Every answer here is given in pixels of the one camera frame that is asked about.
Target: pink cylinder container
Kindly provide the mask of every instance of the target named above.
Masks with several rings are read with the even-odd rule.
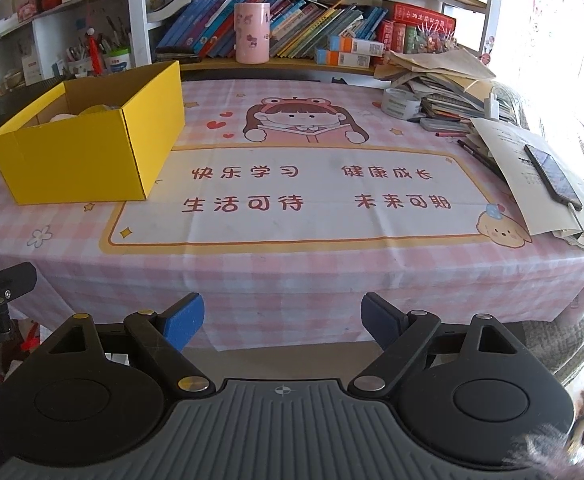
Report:
[[[270,4],[234,6],[236,60],[259,64],[270,60]]]

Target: yellow box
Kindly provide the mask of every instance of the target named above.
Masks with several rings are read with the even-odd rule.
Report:
[[[145,200],[185,124],[178,62],[65,81],[0,128],[17,203]],[[120,108],[78,115],[94,105]]]

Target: cartoon girl's hand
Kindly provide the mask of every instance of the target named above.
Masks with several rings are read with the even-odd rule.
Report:
[[[266,137],[265,132],[258,128],[248,130],[245,133],[245,138],[251,140],[252,142],[263,142],[265,140],[265,137]]]
[[[352,144],[363,144],[366,141],[364,136],[352,130],[345,132],[345,138],[348,139]]]

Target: metal screw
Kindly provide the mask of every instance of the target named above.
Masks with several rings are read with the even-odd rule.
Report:
[[[377,392],[386,387],[386,382],[374,375],[363,375],[354,379],[354,385],[362,392]]]
[[[210,387],[210,381],[205,377],[191,376],[184,377],[179,381],[179,388],[185,392],[202,392]]]

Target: smartphone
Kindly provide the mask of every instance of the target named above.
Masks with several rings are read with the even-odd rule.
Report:
[[[583,209],[583,204],[574,192],[572,184],[570,184],[565,173],[559,168],[559,165],[556,163],[552,155],[542,152],[529,144],[526,144],[524,149],[526,150],[530,161],[534,164],[541,180],[546,185],[552,200],[563,205],[571,203],[576,211]]]

